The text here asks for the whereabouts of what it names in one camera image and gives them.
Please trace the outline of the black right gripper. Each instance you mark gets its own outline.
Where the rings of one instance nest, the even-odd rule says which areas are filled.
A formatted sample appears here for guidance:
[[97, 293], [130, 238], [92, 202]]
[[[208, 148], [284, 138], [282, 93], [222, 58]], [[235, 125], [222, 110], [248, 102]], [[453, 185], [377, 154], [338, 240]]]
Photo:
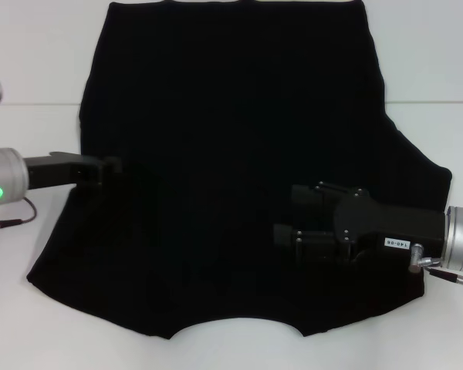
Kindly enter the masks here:
[[423, 258], [441, 259], [445, 242], [442, 212], [381, 204], [360, 187], [324, 181], [293, 185], [291, 200], [297, 207], [334, 208], [333, 233], [273, 226], [275, 249], [295, 267], [348, 264], [364, 250], [411, 256], [414, 245], [421, 247]]

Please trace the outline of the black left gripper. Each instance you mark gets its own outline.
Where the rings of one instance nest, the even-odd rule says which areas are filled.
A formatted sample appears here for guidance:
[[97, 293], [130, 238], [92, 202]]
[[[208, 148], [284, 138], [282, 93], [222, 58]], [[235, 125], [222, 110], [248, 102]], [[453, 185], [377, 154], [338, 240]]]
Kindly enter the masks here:
[[57, 187], [68, 184], [99, 185], [124, 178], [120, 158], [108, 156], [105, 160], [80, 154], [51, 152], [48, 156], [25, 158], [29, 175], [29, 189]]

